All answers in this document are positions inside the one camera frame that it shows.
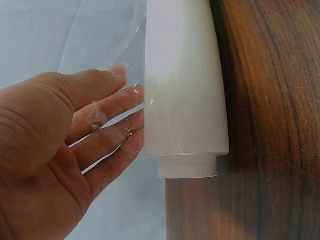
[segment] hand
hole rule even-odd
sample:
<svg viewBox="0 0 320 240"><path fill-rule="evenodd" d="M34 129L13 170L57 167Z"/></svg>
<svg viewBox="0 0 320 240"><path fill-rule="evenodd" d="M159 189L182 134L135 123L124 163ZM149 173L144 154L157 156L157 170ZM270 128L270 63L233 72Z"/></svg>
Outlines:
<svg viewBox="0 0 320 240"><path fill-rule="evenodd" d="M66 238L138 156L142 111L96 129L143 102L142 86L121 90L125 85L126 69L116 65L43 73L0 90L0 239Z"/></svg>

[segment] plastic wrap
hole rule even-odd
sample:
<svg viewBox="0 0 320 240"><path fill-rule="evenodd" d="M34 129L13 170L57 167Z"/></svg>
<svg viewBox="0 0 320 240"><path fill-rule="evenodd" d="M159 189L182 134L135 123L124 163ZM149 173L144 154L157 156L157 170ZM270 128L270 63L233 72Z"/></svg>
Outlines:
<svg viewBox="0 0 320 240"><path fill-rule="evenodd" d="M209 0L148 0L145 56L145 153L162 178L215 176L229 136Z"/></svg>
<svg viewBox="0 0 320 240"><path fill-rule="evenodd" d="M97 68L98 71L109 72L114 78L127 77L127 71L130 70L134 59L126 58L126 61L123 61L122 55L134 47L131 46L131 43L146 21L146 7L147 0L137 0L133 3L132 20L130 21L128 31L119 43L110 50L108 59L102 66ZM125 72L121 69L120 65L125 67ZM126 85L124 89L121 90L117 89L118 86L115 85L114 89L109 89L109 91L114 92L114 95L107 99L97 99L82 112L85 114L84 119L86 123L91 127L92 135L95 135L94 137L102 135L100 138L105 141L106 145L114 145L114 151L101 160L112 155L119 148L124 152L134 155L140 153L139 150L136 150L136 147L131 147L130 141L135 132L143 131L143 110L141 110L141 107L140 109L135 109L135 107L139 107L144 101L144 88L140 85L141 82L141 79L136 79L132 86ZM110 98L116 100L116 105L106 107L106 102L111 102ZM114 108L119 109L119 112L112 112ZM85 169L83 174L96 166L100 161L95 162Z"/></svg>

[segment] transparent plastic sheet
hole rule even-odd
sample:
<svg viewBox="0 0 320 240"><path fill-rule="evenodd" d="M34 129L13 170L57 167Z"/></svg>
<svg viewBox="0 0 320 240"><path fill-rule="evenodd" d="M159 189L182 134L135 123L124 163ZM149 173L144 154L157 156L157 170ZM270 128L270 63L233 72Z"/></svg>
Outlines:
<svg viewBox="0 0 320 240"><path fill-rule="evenodd" d="M147 17L147 0L136 0L133 7L132 20L130 21L130 27L126 35L119 42L118 45L110 49L110 55L105 63L97 68L101 72L109 72L114 78L127 78L127 72L130 70L134 59L126 59L121 61L122 55L130 50L132 41L139 33L141 26L145 23ZM123 65L126 72L115 71L114 67ZM133 86L125 86L124 89L116 89L118 86L115 85L113 95L107 99L97 99L87 106L85 111L85 121L91 127L91 135L95 135L96 139L100 139L105 142L106 145L113 145L113 152L95 162L83 171L85 174L87 171L96 166L103 159L111 156L117 150L121 148L121 151L126 152L130 155L137 155L140 150L137 149L130 143L134 138L134 134L139 131L139 146L143 145L143 126L144 126L144 112L143 109L135 110L135 108L141 106L144 101L144 87L140 85L140 79L135 80ZM105 106L106 102L113 102L113 105ZM117 114L114 114L115 109L120 110ZM125 118L118 121L114 121L118 116L126 114L126 112L132 112L127 114Z"/></svg>

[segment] wood grain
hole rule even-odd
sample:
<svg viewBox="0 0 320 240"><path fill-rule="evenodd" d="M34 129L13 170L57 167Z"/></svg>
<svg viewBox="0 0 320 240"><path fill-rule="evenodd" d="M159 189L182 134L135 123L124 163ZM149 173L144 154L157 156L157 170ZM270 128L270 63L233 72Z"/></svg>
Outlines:
<svg viewBox="0 0 320 240"><path fill-rule="evenodd" d="M212 0L230 156L167 180L168 240L320 239L320 1Z"/></svg>

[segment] light blue background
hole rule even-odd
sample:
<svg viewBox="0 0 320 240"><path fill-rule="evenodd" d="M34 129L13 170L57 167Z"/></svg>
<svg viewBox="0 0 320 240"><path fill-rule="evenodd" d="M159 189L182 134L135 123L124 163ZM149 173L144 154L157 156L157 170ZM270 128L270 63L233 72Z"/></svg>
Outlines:
<svg viewBox="0 0 320 240"><path fill-rule="evenodd" d="M137 0L0 0L0 88L41 72L106 68L132 30ZM144 83L145 22L118 63ZM92 204L68 240L164 240L165 186L143 154Z"/></svg>

